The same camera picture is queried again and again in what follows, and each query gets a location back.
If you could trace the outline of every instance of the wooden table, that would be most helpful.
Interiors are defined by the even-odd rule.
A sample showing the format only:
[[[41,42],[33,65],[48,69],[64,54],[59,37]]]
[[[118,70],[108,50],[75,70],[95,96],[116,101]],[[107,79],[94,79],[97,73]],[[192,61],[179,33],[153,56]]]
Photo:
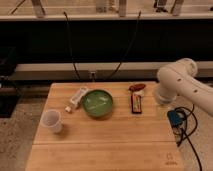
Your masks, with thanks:
[[[38,127],[26,170],[183,170],[169,121],[157,112],[156,83],[144,83],[141,115],[131,113],[128,87],[133,82],[52,84],[44,110],[61,111],[63,131],[57,135]],[[112,116],[94,120],[82,108],[67,113],[64,108],[80,86],[108,91],[114,100]]]

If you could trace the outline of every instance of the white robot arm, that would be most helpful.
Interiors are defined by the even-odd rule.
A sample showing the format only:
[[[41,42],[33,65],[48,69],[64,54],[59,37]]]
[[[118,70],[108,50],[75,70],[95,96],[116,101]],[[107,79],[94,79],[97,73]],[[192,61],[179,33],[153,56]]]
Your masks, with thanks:
[[[193,78],[197,71],[195,61],[189,58],[160,68],[157,73],[159,84],[154,91],[156,101],[167,104],[179,94],[213,116],[213,88]]]

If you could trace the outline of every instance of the green bowl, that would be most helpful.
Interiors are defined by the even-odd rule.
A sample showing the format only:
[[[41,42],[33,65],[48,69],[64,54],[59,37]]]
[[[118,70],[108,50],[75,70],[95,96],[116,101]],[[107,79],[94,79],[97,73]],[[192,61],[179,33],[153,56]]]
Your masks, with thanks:
[[[112,110],[113,99],[104,90],[92,90],[83,97],[82,105],[89,116],[100,118]]]

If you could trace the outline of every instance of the cable connector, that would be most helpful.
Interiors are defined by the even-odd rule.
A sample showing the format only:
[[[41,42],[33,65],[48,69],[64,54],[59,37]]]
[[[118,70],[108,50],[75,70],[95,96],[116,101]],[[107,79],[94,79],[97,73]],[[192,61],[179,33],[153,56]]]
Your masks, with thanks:
[[[177,127],[183,123],[183,120],[175,110],[168,111],[167,116],[172,127]]]

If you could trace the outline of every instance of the white cup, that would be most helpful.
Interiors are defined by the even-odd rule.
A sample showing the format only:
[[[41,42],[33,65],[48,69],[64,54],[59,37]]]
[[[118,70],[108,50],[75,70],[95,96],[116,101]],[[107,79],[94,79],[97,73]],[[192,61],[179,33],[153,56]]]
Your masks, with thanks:
[[[60,112],[54,109],[46,110],[41,116],[40,124],[54,133],[59,133],[62,129]]]

